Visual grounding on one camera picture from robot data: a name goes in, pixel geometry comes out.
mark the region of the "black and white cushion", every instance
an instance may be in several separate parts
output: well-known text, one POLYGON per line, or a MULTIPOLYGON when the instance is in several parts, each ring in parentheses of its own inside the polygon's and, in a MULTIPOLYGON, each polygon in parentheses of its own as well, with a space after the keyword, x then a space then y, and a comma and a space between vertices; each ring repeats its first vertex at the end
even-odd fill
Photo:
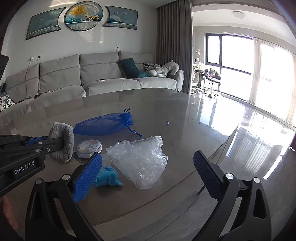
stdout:
POLYGON ((151 64, 151 63, 144 63, 143 65, 144 65, 145 72, 162 66, 162 64, 151 64))
POLYGON ((0 112, 15 104, 8 95, 0 97, 0 112))

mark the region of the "silver bolt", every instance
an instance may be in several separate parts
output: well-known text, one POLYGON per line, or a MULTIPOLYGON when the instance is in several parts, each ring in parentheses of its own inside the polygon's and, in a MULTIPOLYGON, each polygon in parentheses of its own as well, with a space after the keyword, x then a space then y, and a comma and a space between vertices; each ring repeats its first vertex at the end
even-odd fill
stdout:
POLYGON ((227 173, 226 178, 231 180, 231 179, 233 179, 233 175, 231 173, 227 173))
POLYGON ((260 183, 260 179, 257 178, 257 177, 255 177, 255 178, 254 178, 254 182, 256 182, 256 183, 260 183))
POLYGON ((42 183, 42 179, 37 179, 35 183, 36 183, 37 185, 41 184, 41 183, 42 183))
POLYGON ((64 181, 67 181, 67 180, 70 179, 70 175, 66 174, 66 175, 64 175, 64 176, 62 177, 62 179, 63 179, 64 181))

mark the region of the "person's arm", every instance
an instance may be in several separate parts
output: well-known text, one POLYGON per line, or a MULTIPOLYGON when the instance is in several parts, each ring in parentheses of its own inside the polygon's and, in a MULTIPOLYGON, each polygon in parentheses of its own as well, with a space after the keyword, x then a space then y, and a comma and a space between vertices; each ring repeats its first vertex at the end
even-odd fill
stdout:
POLYGON ((6 217, 10 225, 13 227, 13 229, 17 230, 17 222, 12 212, 12 206, 6 196, 3 196, 2 199, 2 212, 4 213, 4 216, 6 217))

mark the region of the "gold tree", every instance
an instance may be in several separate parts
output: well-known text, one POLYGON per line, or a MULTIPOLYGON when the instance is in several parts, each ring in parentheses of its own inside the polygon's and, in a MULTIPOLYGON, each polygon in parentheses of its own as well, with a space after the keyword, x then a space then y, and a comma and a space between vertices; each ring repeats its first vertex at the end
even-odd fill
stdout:
POLYGON ((82 15, 82 14, 84 14, 84 13, 87 13, 87 11, 86 11, 86 9, 85 9, 84 6, 77 6, 77 7, 74 7, 74 8, 71 10, 71 12, 70 12, 71 15, 82 15))

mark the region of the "sofa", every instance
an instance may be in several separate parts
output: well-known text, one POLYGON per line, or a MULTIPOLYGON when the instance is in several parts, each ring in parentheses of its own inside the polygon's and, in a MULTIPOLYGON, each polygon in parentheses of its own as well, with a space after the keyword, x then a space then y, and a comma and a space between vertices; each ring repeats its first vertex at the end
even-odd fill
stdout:
POLYGON ((166 78, 129 78, 119 64, 120 60, 127 58, 133 58, 141 71, 144 71, 143 63, 155 62, 153 55, 123 51, 76 54, 37 63, 8 76, 5 80, 6 94, 16 104, 0 112, 0 125, 46 106, 96 94, 140 88, 182 90, 182 70, 174 76, 169 73, 166 78))

